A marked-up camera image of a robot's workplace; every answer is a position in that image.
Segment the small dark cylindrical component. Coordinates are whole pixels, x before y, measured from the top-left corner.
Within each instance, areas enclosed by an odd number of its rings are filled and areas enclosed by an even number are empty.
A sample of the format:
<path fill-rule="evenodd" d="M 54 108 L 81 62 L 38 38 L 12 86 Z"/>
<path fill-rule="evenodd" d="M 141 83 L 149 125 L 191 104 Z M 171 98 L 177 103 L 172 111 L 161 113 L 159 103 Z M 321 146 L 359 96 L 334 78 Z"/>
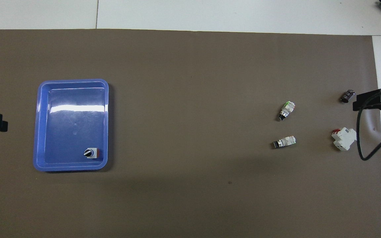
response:
<path fill-rule="evenodd" d="M 343 95 L 340 97 L 340 102 L 342 103 L 349 103 L 349 101 L 352 99 L 353 96 L 355 96 L 355 91 L 354 90 L 347 90 L 346 92 L 343 93 Z"/>

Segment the white circuit breaker red lever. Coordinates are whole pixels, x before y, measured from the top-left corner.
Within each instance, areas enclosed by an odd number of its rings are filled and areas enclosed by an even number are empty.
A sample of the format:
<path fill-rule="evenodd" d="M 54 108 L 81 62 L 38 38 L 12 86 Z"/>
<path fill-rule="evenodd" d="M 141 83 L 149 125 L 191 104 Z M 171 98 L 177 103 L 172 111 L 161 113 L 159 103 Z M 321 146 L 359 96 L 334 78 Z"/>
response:
<path fill-rule="evenodd" d="M 354 129 L 337 128 L 332 131 L 333 145 L 340 151 L 348 151 L 351 144 L 357 141 L 357 133 Z"/>

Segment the blue plastic tray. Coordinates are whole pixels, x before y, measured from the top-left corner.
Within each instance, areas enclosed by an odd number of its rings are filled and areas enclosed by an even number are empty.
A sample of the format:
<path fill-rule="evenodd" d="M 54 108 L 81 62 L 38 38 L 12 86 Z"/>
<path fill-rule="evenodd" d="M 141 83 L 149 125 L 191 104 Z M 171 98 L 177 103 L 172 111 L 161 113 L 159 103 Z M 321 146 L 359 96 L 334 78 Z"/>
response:
<path fill-rule="evenodd" d="M 108 162 L 109 85 L 103 79 L 48 80 L 37 92 L 33 165 L 41 172 L 99 170 Z M 98 159 L 83 156 L 100 149 Z"/>

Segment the brown paper table mat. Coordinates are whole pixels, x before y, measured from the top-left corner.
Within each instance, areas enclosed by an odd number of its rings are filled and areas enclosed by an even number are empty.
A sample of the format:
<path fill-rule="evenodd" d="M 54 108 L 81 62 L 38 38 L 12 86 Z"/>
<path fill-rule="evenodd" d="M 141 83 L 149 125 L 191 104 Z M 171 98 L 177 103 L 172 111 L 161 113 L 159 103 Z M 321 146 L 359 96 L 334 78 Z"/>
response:
<path fill-rule="evenodd" d="M 99 78 L 107 165 L 36 170 L 40 84 Z M 377 88 L 372 36 L 0 30 L 0 238 L 381 238 L 381 150 L 331 137 Z"/>

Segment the selector switch with red block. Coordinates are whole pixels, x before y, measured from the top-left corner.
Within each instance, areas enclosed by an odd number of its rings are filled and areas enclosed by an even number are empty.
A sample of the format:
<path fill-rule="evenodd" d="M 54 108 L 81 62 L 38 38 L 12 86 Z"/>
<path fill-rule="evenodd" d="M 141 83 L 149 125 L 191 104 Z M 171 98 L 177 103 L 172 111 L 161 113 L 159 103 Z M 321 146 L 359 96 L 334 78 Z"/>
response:
<path fill-rule="evenodd" d="M 83 152 L 83 156 L 89 159 L 98 159 L 100 156 L 100 149 L 96 147 L 86 148 Z"/>

